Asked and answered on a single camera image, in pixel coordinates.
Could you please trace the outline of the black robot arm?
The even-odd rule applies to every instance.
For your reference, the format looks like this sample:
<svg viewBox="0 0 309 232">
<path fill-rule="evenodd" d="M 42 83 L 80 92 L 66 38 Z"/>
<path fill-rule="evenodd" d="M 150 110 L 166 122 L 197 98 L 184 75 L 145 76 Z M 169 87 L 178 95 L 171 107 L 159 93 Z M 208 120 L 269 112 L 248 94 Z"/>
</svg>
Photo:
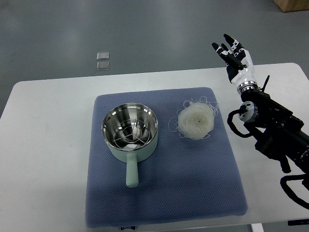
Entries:
<svg viewBox="0 0 309 232">
<path fill-rule="evenodd" d="M 254 137 L 255 149 L 281 164 L 284 173 L 291 171 L 289 160 L 305 174 L 309 172 L 309 137 L 302 132 L 303 121 L 292 111 L 271 99 L 255 81 L 237 85 L 243 104 L 229 113 L 227 123 L 241 138 Z"/>
</svg>

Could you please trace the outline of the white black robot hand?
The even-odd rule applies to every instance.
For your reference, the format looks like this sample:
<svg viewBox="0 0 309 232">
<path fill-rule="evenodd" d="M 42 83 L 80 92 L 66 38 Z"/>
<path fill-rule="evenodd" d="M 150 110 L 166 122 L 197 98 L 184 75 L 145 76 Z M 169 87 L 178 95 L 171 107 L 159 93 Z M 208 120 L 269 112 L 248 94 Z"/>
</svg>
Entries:
<svg viewBox="0 0 309 232">
<path fill-rule="evenodd" d="M 211 45 L 219 57 L 226 63 L 226 71 L 230 83 L 239 85 L 244 81 L 254 81 L 254 65 L 249 51 L 230 35 L 224 34 L 223 37 L 230 48 L 224 43 L 221 45 L 212 43 Z"/>
</svg>

